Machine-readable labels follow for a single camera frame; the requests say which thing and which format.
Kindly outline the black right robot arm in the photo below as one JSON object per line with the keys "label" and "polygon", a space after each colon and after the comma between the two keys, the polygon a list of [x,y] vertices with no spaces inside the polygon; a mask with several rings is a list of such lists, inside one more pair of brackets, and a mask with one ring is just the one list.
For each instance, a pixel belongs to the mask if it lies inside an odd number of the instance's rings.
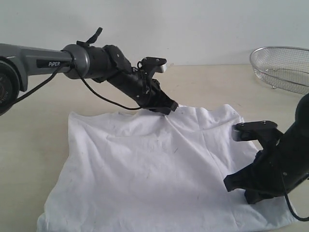
{"label": "black right robot arm", "polygon": [[262,146],[252,163],[227,175],[228,192],[243,189],[249,204],[281,197],[309,177],[309,96],[299,101],[295,121],[286,132],[269,120],[234,124],[236,142],[257,140]]}

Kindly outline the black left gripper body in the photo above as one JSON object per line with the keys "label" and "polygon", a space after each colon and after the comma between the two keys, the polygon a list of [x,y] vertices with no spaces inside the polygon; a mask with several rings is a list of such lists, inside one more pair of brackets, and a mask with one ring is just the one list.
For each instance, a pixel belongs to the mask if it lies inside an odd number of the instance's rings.
{"label": "black left gripper body", "polygon": [[155,113],[169,115],[175,112],[178,103],[172,100],[160,87],[159,81],[151,81],[149,91],[139,97],[139,106]]}

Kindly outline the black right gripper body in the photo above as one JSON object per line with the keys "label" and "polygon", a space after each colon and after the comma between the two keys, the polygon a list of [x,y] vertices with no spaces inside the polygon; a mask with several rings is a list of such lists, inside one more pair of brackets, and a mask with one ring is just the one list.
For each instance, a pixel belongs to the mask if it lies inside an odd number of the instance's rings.
{"label": "black right gripper body", "polygon": [[248,204],[283,196],[284,158],[285,150],[281,148],[258,151],[251,164],[224,178],[226,190],[245,190]]}

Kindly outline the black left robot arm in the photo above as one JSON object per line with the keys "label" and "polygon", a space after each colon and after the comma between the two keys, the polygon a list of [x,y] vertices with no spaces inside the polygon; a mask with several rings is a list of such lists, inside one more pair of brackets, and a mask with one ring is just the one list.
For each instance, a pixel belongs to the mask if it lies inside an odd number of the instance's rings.
{"label": "black left robot arm", "polygon": [[115,45],[91,46],[89,43],[69,44],[61,51],[11,44],[0,45],[0,113],[5,114],[22,100],[20,92],[29,96],[38,90],[28,91],[28,77],[58,73],[69,79],[107,81],[133,99],[141,109],[168,115],[178,103],[172,100],[153,78],[163,73],[167,60],[145,57],[137,67],[131,65]]}

